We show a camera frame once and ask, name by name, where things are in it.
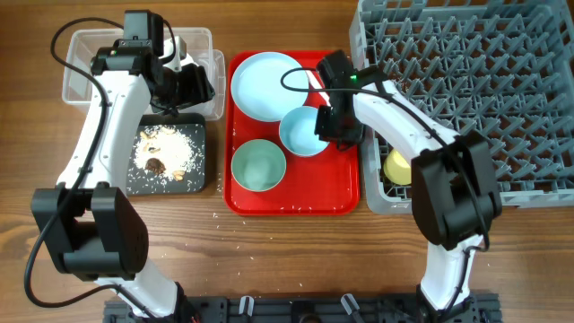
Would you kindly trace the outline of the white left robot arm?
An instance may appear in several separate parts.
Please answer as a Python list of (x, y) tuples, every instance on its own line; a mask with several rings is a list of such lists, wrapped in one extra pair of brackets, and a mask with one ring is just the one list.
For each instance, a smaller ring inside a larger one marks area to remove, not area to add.
[(58, 272), (113, 290), (142, 319), (196, 317), (182, 287), (148, 258), (147, 227), (126, 197), (135, 133), (148, 107), (184, 109), (214, 95), (184, 46), (180, 38), (119, 39), (93, 59), (87, 75), (94, 94), (73, 156), (56, 186), (36, 190), (31, 201), (40, 236), (24, 290), (34, 304), (49, 305), (31, 289), (35, 257), (46, 246)]

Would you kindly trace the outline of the light blue bowl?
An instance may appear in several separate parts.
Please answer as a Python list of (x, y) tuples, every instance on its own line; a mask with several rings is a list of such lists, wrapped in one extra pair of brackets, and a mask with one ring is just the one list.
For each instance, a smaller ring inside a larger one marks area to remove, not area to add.
[(283, 146), (300, 157), (312, 157), (322, 153), (328, 142), (315, 134), (318, 110), (302, 106), (288, 112), (280, 122), (279, 136)]

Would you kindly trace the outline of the rice and food scraps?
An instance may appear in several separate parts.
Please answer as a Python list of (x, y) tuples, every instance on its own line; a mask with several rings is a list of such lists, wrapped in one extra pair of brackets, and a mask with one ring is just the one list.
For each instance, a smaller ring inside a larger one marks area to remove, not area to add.
[(135, 139), (135, 167), (161, 179), (183, 181), (203, 158), (202, 146), (175, 127), (145, 127)]

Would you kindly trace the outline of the yellow cup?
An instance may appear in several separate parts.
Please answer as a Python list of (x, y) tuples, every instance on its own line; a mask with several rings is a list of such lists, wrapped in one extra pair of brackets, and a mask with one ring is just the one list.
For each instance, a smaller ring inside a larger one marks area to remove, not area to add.
[(411, 166), (396, 149), (392, 149), (385, 159), (383, 171), (397, 185), (410, 185), (412, 182)]

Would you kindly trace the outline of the green bowl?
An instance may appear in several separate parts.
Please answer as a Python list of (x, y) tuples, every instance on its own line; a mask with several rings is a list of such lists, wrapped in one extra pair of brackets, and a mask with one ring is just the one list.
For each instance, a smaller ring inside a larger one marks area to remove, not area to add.
[(265, 139), (245, 142), (232, 155), (232, 177), (244, 189), (266, 192), (275, 188), (285, 176), (287, 169), (283, 150)]

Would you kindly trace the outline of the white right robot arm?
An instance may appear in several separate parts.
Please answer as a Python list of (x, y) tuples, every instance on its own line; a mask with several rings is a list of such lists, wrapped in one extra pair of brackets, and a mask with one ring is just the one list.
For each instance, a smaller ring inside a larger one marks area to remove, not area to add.
[(410, 167), (412, 214), (428, 241), (417, 287), (421, 318), (441, 322), (463, 313), (474, 255), (489, 249), (488, 232), (502, 208), (487, 140), (442, 126), (378, 67), (358, 70), (342, 50), (322, 58), (316, 70), (329, 95), (317, 117), (320, 140), (352, 146), (371, 128)]

